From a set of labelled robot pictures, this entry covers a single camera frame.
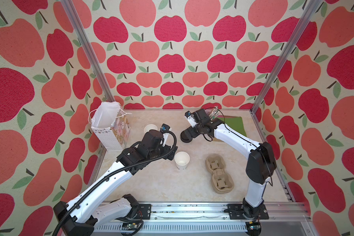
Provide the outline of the white paper cup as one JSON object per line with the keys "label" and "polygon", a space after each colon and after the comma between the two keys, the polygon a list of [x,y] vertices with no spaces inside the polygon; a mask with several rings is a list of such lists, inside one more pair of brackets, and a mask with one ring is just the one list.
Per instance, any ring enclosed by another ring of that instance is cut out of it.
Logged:
{"label": "white paper cup", "polygon": [[190,162],[190,155],[184,151],[177,152],[174,161],[179,170],[185,170]]}

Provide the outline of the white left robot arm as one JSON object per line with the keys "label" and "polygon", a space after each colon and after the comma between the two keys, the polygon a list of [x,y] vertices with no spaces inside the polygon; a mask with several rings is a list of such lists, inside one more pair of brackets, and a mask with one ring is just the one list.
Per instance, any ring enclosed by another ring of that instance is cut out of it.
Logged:
{"label": "white left robot arm", "polygon": [[149,163],[160,159],[173,160],[177,148],[177,138],[172,131],[148,131],[141,141],[122,151],[106,175],[69,202],[60,201],[54,206],[58,224],[53,235],[64,232],[67,236],[90,236],[96,228],[112,220],[123,222],[127,230],[125,235],[136,234],[144,221],[136,219],[141,210],[132,195],[124,195],[104,206],[102,202]]}

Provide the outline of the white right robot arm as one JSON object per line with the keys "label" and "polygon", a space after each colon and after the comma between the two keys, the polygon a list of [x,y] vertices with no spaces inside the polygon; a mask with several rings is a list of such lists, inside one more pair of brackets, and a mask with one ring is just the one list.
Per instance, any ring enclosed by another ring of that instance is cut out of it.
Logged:
{"label": "white right robot arm", "polygon": [[249,184],[242,202],[242,214],[246,219],[255,219],[264,206],[266,185],[273,185],[272,175],[277,169],[272,146],[268,142],[260,143],[238,133],[228,127],[225,121],[215,118],[214,114],[217,113],[222,112],[216,107],[209,114],[205,109],[193,113],[187,111],[184,116],[190,127],[181,132],[181,141],[189,143],[199,135],[209,136],[223,141],[246,158],[245,171]]}

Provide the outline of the cartoon animal gift bag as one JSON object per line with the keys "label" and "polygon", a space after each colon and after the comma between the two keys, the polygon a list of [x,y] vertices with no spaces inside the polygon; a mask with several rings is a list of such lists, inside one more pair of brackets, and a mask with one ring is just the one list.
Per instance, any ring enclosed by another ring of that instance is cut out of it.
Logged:
{"label": "cartoon animal gift bag", "polygon": [[131,126],[126,112],[118,102],[102,102],[88,116],[91,129],[107,151],[122,151],[126,148]]}

